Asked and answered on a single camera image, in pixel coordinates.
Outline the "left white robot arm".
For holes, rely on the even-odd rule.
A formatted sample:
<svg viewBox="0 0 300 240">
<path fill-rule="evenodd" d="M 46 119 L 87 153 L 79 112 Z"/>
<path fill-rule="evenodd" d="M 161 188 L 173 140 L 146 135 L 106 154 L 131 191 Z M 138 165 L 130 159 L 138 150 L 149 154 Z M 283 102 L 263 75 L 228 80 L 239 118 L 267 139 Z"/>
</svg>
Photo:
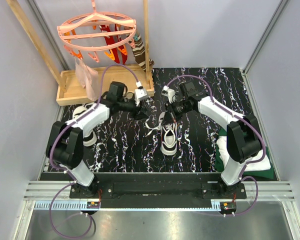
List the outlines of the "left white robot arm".
<svg viewBox="0 0 300 240">
<path fill-rule="evenodd" d="M 111 82 L 109 90 L 89 109 L 81 110 L 77 117 L 67 122 L 56 121 L 51 127 L 46 157 L 51 166 L 69 174 L 87 198 L 98 193 L 98 179 L 83 161 L 84 138 L 118 112 L 132 113 L 135 120 L 147 118 L 142 112 L 142 101 L 149 98 L 147 90 L 137 82 L 133 98 L 127 99 L 124 97 L 125 87 L 121 82 Z"/>
</svg>

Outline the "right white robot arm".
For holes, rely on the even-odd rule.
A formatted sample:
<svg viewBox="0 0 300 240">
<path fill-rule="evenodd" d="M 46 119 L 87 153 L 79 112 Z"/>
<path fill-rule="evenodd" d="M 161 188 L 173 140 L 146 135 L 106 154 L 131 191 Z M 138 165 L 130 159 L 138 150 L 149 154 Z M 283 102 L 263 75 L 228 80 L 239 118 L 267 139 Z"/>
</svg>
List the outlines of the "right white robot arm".
<svg viewBox="0 0 300 240">
<path fill-rule="evenodd" d="M 205 115 L 226 131 L 226 161 L 214 190 L 222 198 L 229 198 L 249 165 L 261 164 L 263 169 L 270 168 L 265 142 L 261 136 L 257 118 L 253 115 L 242 115 L 217 101 L 212 92 L 196 88 L 192 81 L 180 86 L 181 100 L 175 100 L 175 91 L 168 85 L 161 94 L 168 98 L 165 105 L 167 117 L 163 121 L 175 123 L 191 111 Z"/>
</svg>

